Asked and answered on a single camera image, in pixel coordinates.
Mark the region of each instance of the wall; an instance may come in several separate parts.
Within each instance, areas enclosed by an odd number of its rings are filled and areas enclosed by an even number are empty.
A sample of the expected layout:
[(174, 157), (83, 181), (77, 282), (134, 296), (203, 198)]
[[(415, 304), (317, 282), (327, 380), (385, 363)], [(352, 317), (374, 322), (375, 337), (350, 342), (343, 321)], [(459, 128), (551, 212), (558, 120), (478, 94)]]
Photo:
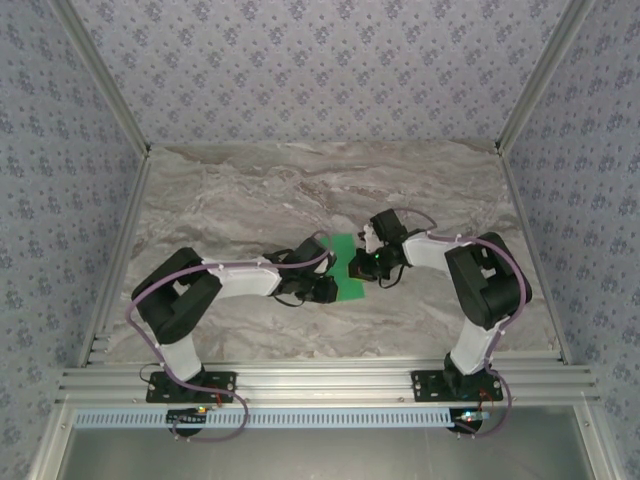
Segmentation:
[(564, 0), (76, 0), (151, 143), (497, 137)]
[(640, 478), (640, 6), (596, 3), (510, 154), (577, 362)]
[(26, 478), (137, 158), (44, 0), (0, 2), (0, 478)]

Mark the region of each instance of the marble surface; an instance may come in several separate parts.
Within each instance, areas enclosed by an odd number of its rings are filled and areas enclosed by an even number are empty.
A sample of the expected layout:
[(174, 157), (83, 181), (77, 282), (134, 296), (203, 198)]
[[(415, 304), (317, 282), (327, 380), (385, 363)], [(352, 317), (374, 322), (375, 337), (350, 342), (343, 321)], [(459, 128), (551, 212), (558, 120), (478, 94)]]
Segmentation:
[[(499, 350), (557, 348), (522, 230), (493, 153), (451, 141), (154, 148), (135, 245), (112, 312), (109, 362), (154, 358), (123, 320), (130, 292), (182, 246), (201, 256), (248, 259), (295, 247), (318, 228), (361, 230), (390, 207), (428, 212), (441, 233), (500, 233), (534, 297)], [(420, 227), (420, 218), (404, 219)], [(405, 270), (366, 298), (287, 308), (271, 298), (224, 299), (194, 332), (202, 359), (442, 356), (463, 315), (447, 276)]]

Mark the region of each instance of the metal floor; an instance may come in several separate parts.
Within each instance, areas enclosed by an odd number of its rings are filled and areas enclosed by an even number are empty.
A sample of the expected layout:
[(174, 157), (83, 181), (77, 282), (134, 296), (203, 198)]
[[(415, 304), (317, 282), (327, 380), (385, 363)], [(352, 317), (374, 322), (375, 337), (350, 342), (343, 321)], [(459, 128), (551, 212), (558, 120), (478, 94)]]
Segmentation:
[[(220, 430), (203, 432), (221, 435)], [(75, 429), (59, 480), (591, 479), (570, 407), (518, 408), (490, 439), (442, 428), (248, 429), (230, 442), (166, 430)]]

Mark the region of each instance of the green towel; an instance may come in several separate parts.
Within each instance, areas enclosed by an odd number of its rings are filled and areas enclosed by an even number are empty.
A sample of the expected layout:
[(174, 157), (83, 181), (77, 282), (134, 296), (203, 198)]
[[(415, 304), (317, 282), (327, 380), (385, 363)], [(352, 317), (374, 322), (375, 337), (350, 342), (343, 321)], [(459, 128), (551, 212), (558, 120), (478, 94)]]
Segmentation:
[[(328, 244), (326, 238), (323, 238), (321, 242), (325, 246)], [(364, 283), (349, 277), (349, 262), (356, 256), (356, 243), (353, 235), (350, 233), (331, 235), (331, 243), (331, 249), (338, 257), (336, 264), (328, 272), (329, 275), (333, 275), (338, 285), (336, 301), (346, 302), (364, 298)]]

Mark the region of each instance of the robotic arm base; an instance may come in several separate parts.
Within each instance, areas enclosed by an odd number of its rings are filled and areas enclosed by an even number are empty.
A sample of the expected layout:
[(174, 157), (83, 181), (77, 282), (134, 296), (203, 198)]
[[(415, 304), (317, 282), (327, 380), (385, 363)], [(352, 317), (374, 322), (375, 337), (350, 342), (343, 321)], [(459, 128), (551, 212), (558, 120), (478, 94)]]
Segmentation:
[[(235, 372), (207, 372), (204, 367), (187, 383), (199, 387), (221, 388), (235, 391), (237, 374)], [(165, 372), (154, 372), (149, 378), (147, 388), (147, 403), (197, 403), (212, 405), (218, 403), (232, 403), (229, 395), (214, 395), (210, 393), (190, 390), (176, 384)]]
[(502, 386), (496, 381), (486, 370), (463, 375), (449, 354), (444, 360), (444, 370), (411, 372), (413, 398), (417, 403), (480, 402), (486, 400), (482, 392), (488, 393), (497, 402), (504, 397)]

